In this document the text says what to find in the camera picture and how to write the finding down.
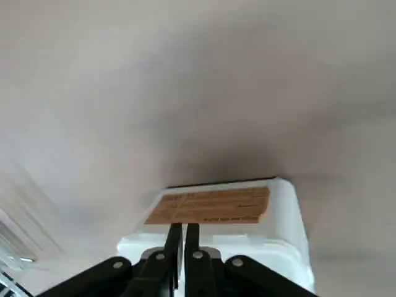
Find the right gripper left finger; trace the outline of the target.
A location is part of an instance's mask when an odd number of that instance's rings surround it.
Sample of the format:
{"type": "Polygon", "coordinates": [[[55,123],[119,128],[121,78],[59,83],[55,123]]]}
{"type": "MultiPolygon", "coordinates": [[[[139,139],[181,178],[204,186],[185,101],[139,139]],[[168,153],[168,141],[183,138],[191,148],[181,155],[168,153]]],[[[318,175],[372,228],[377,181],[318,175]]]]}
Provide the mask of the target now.
{"type": "Polygon", "coordinates": [[[40,296],[173,296],[183,257],[183,228],[170,225],[165,244],[135,264],[111,257],[40,293],[40,296]]]}

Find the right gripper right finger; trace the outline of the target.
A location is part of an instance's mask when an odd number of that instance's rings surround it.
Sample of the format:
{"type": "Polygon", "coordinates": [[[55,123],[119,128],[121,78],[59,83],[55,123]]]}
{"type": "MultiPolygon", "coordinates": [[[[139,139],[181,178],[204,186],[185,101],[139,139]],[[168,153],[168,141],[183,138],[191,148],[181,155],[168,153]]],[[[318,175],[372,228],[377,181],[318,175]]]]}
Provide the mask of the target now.
{"type": "Polygon", "coordinates": [[[269,267],[245,256],[226,261],[199,246],[199,224],[187,226],[185,296],[315,296],[269,267]]]}

